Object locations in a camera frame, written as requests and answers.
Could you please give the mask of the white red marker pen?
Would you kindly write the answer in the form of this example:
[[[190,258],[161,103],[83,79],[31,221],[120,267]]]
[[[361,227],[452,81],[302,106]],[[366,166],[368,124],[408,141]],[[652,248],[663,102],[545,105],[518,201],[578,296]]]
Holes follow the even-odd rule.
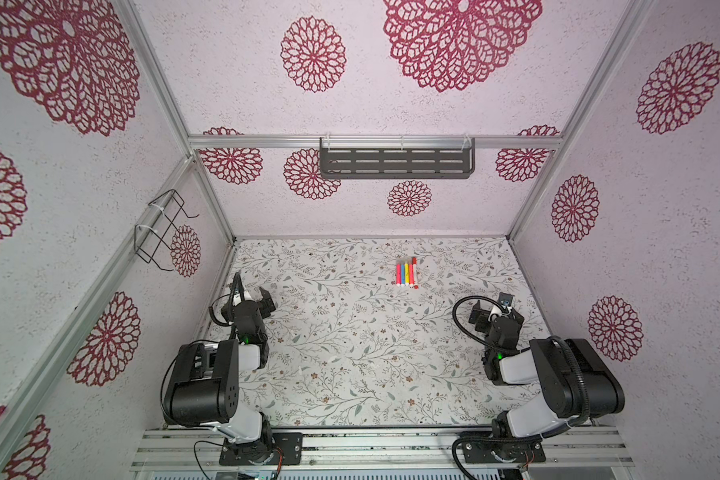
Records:
[[[416,257],[412,257],[411,260],[414,260],[414,262],[415,262],[415,264],[416,264],[416,266],[415,266],[415,280],[416,280],[416,285],[415,285],[413,288],[414,288],[414,289],[418,289],[418,288],[419,288],[419,285],[418,285],[418,280],[417,280],[417,278],[418,278],[418,277],[417,277],[417,258],[416,258]]]

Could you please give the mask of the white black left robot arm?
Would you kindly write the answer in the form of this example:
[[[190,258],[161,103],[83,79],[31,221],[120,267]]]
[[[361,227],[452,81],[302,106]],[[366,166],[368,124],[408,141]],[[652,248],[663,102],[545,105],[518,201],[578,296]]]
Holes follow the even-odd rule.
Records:
[[[248,298],[245,290],[233,293],[222,308],[230,337],[181,346],[160,388],[167,424],[217,433],[224,438],[223,460],[250,464],[263,464],[275,455],[266,415],[241,399],[240,375],[264,368],[269,358],[264,319],[276,306],[269,291],[259,291],[259,300]]]

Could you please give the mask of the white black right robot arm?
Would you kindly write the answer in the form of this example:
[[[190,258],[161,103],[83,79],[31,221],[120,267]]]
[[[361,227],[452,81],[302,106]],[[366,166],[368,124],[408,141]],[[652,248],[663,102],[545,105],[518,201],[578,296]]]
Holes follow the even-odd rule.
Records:
[[[540,393],[499,413],[485,440],[466,441],[467,461],[476,463],[479,455],[497,463],[541,461],[543,439],[623,410],[622,386],[587,340],[550,336],[518,347],[524,317],[510,295],[490,309],[477,299],[468,323],[484,347],[488,380],[496,386],[537,385]]]

